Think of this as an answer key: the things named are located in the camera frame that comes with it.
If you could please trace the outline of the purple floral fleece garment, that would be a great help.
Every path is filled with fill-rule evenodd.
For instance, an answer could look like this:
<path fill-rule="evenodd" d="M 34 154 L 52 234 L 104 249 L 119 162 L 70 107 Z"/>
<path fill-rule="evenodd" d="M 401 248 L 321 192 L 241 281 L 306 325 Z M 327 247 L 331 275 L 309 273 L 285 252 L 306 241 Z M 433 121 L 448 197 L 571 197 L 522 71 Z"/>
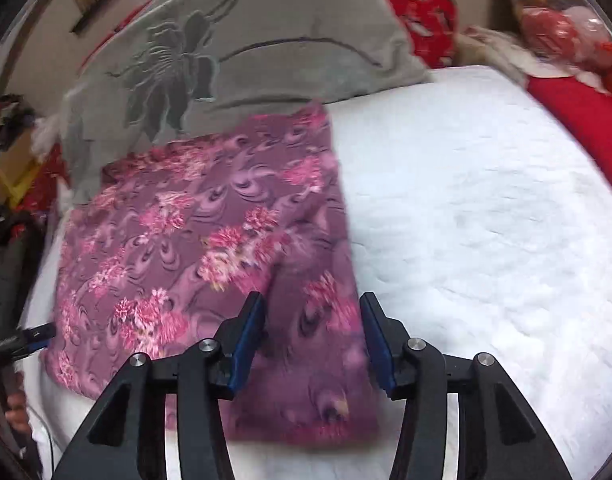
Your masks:
<path fill-rule="evenodd" d="M 246 384 L 223 405 L 233 440 L 346 444 L 377 402 L 327 112 L 309 104 L 104 169 L 71 211 L 56 282 L 54 382 L 97 398 L 130 354 L 182 353 L 266 299 Z"/>

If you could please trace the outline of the cardboard box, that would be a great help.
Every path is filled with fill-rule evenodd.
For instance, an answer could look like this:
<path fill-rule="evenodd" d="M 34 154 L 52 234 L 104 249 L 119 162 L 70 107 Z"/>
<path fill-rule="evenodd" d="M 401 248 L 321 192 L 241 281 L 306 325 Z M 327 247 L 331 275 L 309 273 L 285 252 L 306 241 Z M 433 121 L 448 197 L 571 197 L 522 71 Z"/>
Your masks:
<path fill-rule="evenodd" d="M 41 165 L 31 149 L 31 131 L 21 133 L 10 148 L 0 153 L 0 203 L 16 208 Z"/>

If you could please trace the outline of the grey floral pillow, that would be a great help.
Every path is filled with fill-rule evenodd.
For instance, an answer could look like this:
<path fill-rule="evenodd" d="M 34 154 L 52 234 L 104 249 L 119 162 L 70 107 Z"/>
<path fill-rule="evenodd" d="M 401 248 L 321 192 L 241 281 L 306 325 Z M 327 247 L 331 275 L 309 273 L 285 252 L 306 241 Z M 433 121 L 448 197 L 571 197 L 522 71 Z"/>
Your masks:
<path fill-rule="evenodd" d="M 74 201 L 89 202 L 103 168 L 132 152 L 425 77 L 387 0 L 154 0 L 64 98 Z"/>

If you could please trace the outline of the red pillow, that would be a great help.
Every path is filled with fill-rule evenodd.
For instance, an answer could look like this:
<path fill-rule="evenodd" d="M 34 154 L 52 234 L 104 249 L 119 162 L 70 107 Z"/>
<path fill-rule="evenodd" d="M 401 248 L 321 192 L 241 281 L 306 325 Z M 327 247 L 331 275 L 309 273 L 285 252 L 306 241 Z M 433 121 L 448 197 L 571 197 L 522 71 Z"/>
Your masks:
<path fill-rule="evenodd" d="M 568 129 L 612 186 L 612 96 L 572 77 L 530 77 L 527 91 Z"/>

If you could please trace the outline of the red patterned blanket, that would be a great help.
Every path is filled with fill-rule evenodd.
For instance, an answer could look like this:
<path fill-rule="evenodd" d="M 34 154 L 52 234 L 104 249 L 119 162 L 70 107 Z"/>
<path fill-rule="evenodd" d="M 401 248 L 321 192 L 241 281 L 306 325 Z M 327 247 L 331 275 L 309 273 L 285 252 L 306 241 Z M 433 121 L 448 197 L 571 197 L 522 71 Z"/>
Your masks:
<path fill-rule="evenodd" d="M 412 51 L 429 68 L 452 64 L 457 6 L 453 0 L 388 0 L 408 32 Z"/>

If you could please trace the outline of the plastic bag of items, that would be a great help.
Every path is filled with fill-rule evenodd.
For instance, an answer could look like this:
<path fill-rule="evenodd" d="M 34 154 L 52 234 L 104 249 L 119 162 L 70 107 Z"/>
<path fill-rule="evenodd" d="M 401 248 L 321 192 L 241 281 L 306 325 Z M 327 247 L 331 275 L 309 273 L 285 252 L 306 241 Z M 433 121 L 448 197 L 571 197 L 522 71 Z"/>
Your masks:
<path fill-rule="evenodd" d="M 594 0 L 510 1 L 536 54 L 599 72 L 612 65 L 612 24 Z"/>

